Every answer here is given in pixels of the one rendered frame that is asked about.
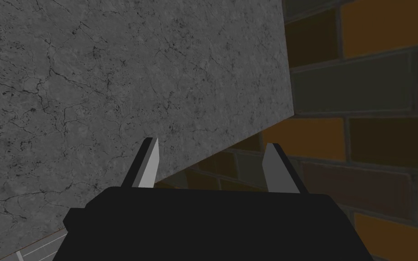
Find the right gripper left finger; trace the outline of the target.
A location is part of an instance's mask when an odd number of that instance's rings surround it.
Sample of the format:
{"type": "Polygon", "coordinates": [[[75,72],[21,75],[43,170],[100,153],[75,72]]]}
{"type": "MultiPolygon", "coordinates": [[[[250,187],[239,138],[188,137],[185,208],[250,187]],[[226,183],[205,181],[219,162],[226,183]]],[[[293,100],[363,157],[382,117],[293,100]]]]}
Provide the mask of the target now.
{"type": "Polygon", "coordinates": [[[158,139],[156,137],[147,137],[141,144],[121,186],[135,188],[154,187],[158,166],[158,139]]]}

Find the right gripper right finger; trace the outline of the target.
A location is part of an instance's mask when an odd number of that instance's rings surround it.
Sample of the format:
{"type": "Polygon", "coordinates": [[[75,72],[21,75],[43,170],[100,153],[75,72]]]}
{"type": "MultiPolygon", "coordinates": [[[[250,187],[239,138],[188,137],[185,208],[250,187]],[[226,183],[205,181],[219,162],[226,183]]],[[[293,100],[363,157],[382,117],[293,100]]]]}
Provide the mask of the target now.
{"type": "Polygon", "coordinates": [[[278,143],[268,143],[262,160],[268,192],[308,193],[299,174],[278,143]]]}

